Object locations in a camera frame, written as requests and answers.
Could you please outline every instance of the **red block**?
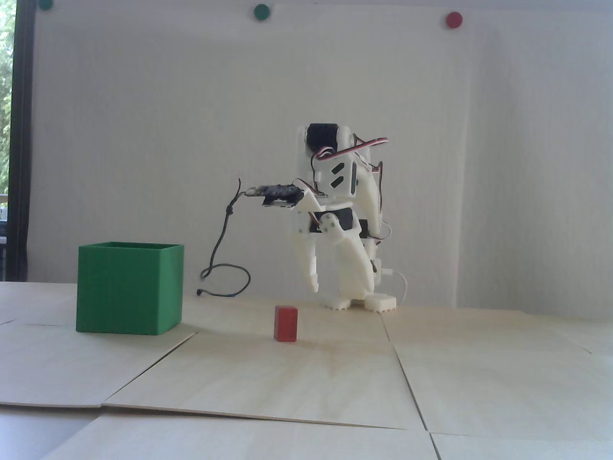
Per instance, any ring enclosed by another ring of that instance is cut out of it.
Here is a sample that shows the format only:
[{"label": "red block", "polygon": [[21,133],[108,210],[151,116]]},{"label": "red block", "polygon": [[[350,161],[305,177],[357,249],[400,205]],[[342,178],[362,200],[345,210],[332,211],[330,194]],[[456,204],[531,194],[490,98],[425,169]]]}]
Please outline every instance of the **red block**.
[{"label": "red block", "polygon": [[295,342],[298,329],[298,309],[277,305],[275,307],[275,339],[278,342]]},{"label": "red block", "polygon": [[450,29],[457,29],[462,25],[462,14],[457,11],[453,11],[447,15],[445,22]]}]

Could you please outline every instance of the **green box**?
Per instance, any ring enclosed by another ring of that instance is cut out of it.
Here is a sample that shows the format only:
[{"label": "green box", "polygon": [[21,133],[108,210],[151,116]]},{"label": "green box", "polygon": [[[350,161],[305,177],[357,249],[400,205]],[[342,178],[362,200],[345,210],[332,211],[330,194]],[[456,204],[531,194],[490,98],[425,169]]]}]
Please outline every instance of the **green box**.
[{"label": "green box", "polygon": [[183,245],[78,249],[77,331],[159,335],[181,322]]}]

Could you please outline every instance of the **white wall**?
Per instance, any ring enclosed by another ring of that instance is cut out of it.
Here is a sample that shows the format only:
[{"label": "white wall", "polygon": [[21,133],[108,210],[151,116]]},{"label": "white wall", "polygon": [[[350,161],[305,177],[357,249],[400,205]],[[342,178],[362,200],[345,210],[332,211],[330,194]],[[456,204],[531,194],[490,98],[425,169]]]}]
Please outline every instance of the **white wall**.
[{"label": "white wall", "polygon": [[611,20],[471,18],[459,306],[613,316]]},{"label": "white wall", "polygon": [[[450,31],[449,6],[278,4],[260,24],[235,2],[57,0],[36,25],[30,279],[149,240],[186,245],[195,289],[237,178],[290,182],[297,127],[323,121],[391,140],[381,256],[407,303],[613,316],[611,16],[480,3]],[[235,206],[218,261],[252,271],[249,296],[310,295],[284,217]]]},{"label": "white wall", "polygon": [[[186,245],[195,289],[237,178],[291,182],[297,128],[338,122],[390,138],[374,153],[394,228],[381,256],[408,302],[451,306],[468,35],[446,10],[275,5],[260,24],[245,6],[157,3],[37,17],[30,279],[74,281],[81,244],[150,240]],[[283,211],[259,204],[238,202],[218,261],[252,271],[251,296],[308,296]],[[241,285],[223,269],[209,284]]]}]

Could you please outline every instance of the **white robot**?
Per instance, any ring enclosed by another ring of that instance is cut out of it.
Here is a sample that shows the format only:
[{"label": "white robot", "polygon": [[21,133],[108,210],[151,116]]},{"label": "white robot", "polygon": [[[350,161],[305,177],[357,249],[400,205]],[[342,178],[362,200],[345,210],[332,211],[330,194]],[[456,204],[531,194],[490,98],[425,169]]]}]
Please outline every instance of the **white robot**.
[{"label": "white robot", "polygon": [[[382,230],[383,162],[375,166],[370,158],[370,147],[386,142],[385,137],[365,142],[347,126],[313,123],[299,134],[299,174],[293,184],[262,185],[245,192],[263,196],[264,206],[293,210],[292,242],[314,293],[319,290],[316,242],[331,241],[338,261],[338,296],[322,298],[322,303],[334,310],[352,304],[374,312],[396,308],[395,297],[374,292],[381,275],[392,274],[376,257],[377,246],[391,228]],[[358,218],[354,205],[364,219]]]}]

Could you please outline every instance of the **foliage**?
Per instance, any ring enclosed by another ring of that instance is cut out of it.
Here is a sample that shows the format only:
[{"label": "foliage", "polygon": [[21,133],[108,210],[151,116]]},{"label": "foliage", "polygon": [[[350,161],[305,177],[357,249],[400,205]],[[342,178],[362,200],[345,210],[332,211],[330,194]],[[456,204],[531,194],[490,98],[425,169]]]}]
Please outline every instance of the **foliage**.
[{"label": "foliage", "polygon": [[17,0],[0,0],[0,193],[9,190],[10,103]]}]

